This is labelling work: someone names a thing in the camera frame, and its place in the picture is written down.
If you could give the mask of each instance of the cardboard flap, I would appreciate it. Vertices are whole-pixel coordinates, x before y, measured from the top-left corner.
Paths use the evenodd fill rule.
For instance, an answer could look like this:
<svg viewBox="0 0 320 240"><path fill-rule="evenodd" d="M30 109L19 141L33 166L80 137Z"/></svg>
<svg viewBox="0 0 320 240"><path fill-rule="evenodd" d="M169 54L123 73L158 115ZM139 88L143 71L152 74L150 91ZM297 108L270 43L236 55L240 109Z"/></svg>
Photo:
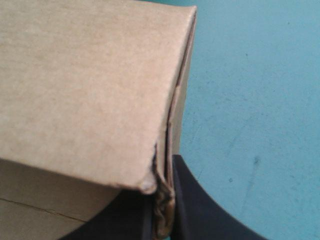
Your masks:
<svg viewBox="0 0 320 240"><path fill-rule="evenodd" d="M0 9L0 158L153 192L195 8L11 0Z"/></svg>

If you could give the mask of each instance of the blue surface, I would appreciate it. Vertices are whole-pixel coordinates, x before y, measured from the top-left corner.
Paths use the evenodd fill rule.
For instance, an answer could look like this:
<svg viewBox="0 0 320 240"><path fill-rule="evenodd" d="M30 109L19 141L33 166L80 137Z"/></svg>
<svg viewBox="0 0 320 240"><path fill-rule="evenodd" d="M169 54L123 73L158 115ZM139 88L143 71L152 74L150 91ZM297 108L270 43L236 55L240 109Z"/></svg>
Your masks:
<svg viewBox="0 0 320 240"><path fill-rule="evenodd" d="M320 1L198 5L181 153L269 239L320 239Z"/></svg>

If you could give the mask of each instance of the dark spot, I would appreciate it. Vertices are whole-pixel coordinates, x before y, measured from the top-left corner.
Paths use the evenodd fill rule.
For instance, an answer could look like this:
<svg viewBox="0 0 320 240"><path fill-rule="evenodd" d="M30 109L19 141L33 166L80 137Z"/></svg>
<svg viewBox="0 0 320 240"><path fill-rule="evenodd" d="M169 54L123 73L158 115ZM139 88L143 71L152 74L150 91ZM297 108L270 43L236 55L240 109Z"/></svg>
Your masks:
<svg viewBox="0 0 320 240"><path fill-rule="evenodd" d="M255 166L257 166L257 165L259 165L260 162L261 162L260 157L259 157L259 156L255 156L255 157L254 157L254 162L253 162L253 164L254 164Z"/></svg>

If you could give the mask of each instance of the black plastic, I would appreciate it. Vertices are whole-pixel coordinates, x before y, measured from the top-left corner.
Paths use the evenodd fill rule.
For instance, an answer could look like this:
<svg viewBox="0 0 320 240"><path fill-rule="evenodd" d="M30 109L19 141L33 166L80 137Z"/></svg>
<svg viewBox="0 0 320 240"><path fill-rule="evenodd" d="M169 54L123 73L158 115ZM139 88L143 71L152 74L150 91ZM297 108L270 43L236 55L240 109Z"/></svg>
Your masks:
<svg viewBox="0 0 320 240"><path fill-rule="evenodd" d="M173 156L176 211L171 240L265 240L202 189L180 155Z"/></svg>
<svg viewBox="0 0 320 240"><path fill-rule="evenodd" d="M152 196L123 190L103 211L60 240L151 240Z"/></svg>

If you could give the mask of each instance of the cardboard box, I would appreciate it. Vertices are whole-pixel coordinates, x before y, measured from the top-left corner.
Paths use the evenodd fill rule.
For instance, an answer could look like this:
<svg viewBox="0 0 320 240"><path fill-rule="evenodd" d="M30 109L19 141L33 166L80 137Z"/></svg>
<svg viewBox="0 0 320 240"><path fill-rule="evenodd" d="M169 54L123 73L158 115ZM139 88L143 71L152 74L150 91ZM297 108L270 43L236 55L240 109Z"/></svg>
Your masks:
<svg viewBox="0 0 320 240"><path fill-rule="evenodd" d="M154 238L164 238L196 8L11 0L0 9L0 239L57 239L120 189L155 194Z"/></svg>

